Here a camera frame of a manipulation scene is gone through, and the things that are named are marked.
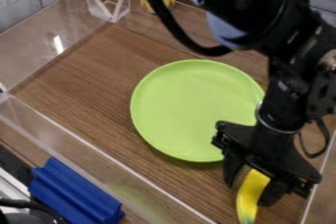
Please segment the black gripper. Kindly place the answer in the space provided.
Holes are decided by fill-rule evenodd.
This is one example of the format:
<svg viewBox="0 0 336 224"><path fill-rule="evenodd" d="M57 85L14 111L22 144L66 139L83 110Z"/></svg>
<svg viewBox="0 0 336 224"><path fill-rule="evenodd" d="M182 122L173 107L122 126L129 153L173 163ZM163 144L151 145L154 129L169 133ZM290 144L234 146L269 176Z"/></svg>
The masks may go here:
<svg viewBox="0 0 336 224"><path fill-rule="evenodd" d="M289 193L307 197L321 175L298 154L293 134L277 133L261 123L243 126L217 121L214 128L210 144L223 156L222 177L229 187L242 166L247 165L270 179L261 192L258 206L270 207Z"/></svg>

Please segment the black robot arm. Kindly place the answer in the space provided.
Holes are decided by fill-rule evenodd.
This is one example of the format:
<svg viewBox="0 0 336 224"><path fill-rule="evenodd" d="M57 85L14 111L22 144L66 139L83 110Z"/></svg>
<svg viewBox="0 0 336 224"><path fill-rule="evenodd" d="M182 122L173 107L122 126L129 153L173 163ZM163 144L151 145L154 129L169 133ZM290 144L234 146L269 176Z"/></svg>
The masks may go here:
<svg viewBox="0 0 336 224"><path fill-rule="evenodd" d="M219 121L211 143L223 155L222 176L231 183L251 167L270 180L257 203L270 206L286 194L307 196L321 174L302 143L305 124L336 114L336 28L309 7L309 0L195 0L207 12L213 47L185 34L162 0L146 0L173 37L194 52L215 57L255 50L269 58L269 86L255 123Z"/></svg>

